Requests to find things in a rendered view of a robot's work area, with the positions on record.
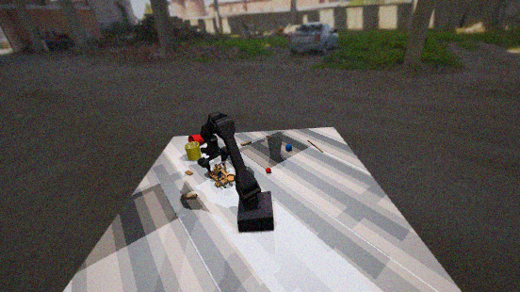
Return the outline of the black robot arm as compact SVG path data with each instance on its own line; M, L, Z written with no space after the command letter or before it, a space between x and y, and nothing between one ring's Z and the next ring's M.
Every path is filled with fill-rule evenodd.
M207 123L202 126L200 135L208 148L218 146L218 139L213 134L217 133L218 137L223 139L236 171L236 192L239 200L243 200L246 212L249 212L261 208L257 197L261 187L252 173L246 169L234 137L235 130L234 120L229 115L217 111L208 115Z

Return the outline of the dark grey cup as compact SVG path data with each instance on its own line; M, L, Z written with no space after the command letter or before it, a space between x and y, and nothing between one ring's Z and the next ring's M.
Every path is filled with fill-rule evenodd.
M268 147L270 156L273 158L278 158L281 153L283 139L280 137L270 137L268 138Z

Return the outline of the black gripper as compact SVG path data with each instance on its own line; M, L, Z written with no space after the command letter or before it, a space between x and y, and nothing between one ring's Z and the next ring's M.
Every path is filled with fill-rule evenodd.
M229 154L228 154L228 151L225 146L220 149L219 149L219 145L215 148L206 147L206 149L208 150L209 157L207 157L207 158L202 157L202 158L198 159L197 162L198 162L198 165L200 165L203 168L207 168L207 170L211 173L209 161L218 157L219 155L221 156L221 162L226 161Z

